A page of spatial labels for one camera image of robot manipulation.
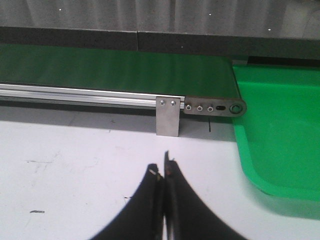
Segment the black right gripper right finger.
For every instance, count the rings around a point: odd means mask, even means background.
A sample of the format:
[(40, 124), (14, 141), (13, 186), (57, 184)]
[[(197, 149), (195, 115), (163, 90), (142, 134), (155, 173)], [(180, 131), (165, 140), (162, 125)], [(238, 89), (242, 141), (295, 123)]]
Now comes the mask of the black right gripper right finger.
[(164, 154), (164, 209), (168, 240), (244, 240), (196, 194), (178, 163)]

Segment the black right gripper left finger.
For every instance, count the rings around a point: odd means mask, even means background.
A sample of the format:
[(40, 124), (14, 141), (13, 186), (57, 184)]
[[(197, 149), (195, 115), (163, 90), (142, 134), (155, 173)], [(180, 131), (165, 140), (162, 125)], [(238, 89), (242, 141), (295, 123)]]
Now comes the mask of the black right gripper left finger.
[(165, 181), (155, 163), (119, 214), (94, 240), (161, 240), (164, 224)]

